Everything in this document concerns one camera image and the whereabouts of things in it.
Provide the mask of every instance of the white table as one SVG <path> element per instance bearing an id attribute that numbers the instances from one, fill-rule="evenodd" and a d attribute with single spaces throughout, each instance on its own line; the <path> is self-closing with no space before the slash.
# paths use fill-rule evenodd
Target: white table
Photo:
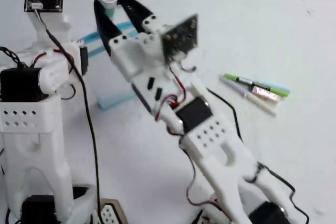
<path id="1" fill-rule="evenodd" d="M 73 38 L 95 30 L 93 0 L 64 1 Z M 204 83 L 235 106 L 246 145 L 296 186 L 295 202 L 311 223 L 334 223 L 336 0 L 140 1 L 167 24 L 199 14 L 200 46 L 187 63 L 196 64 Z M 30 46 L 35 33 L 23 0 L 0 0 L 0 6 L 0 44 L 12 50 Z M 273 119 L 219 83 L 218 75 L 224 72 L 283 85 L 291 95 Z M 192 171 L 177 139 L 166 134 L 163 123 L 156 124 L 137 99 L 101 112 L 90 97 L 102 197 L 119 199 L 129 223 L 189 223 L 198 210 L 185 198 Z M 231 111 L 218 104 L 232 118 Z M 94 183 L 81 92 L 63 106 L 66 155 L 74 180 Z M 198 174 L 192 197 L 198 200 L 210 193 Z M 3 179 L 0 202 L 4 216 Z"/>

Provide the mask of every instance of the marker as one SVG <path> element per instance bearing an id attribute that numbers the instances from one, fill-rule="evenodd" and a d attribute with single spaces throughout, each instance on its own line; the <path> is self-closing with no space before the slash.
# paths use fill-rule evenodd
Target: marker
<path id="1" fill-rule="evenodd" d="M 259 108 L 263 109 L 265 112 L 272 116 L 276 116 L 277 113 L 269 107 L 269 105 L 264 102 L 262 99 L 256 97 L 254 94 L 246 90 L 241 85 L 237 84 L 235 81 L 231 81 L 224 76 L 221 76 L 221 81 L 224 82 L 226 85 L 228 85 L 230 88 L 241 94 L 244 98 L 247 98 L 251 102 L 253 102 L 255 105 L 257 105 Z"/>
<path id="2" fill-rule="evenodd" d="M 224 74 L 224 77 L 229 79 L 229 80 L 241 82 L 241 83 L 244 83 L 244 84 L 247 84 L 247 85 L 250 85 L 250 86 L 261 87 L 261 88 L 266 89 L 268 91 L 271 91 L 272 93 L 277 94 L 281 97 L 287 97 L 289 95 L 288 90 L 282 90 L 282 89 L 277 89 L 277 88 L 274 88 L 274 87 L 270 87 L 270 86 L 264 85 L 260 82 L 254 82 L 254 81 L 251 81 L 249 79 L 234 76 L 234 75 L 229 74 L 229 73 Z"/>

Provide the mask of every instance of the robotic arm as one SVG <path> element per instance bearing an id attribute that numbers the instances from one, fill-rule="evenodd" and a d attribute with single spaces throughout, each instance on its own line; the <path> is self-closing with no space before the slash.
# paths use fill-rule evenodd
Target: robotic arm
<path id="1" fill-rule="evenodd" d="M 155 120 L 164 121 L 170 134 L 181 136 L 184 150 L 215 190 L 217 208 L 232 223 L 252 224 L 238 189 L 242 180 L 253 180 L 269 201 L 285 211 L 287 218 L 283 215 L 277 223 L 299 224 L 293 217 L 295 207 L 279 182 L 243 145 L 202 81 L 182 67 L 187 53 L 197 46 L 197 15 L 167 27 L 137 1 L 118 2 L 139 35 L 124 35 L 95 0 L 98 32 L 106 51 Z M 225 152 L 226 164 L 216 157 L 218 149 Z"/>

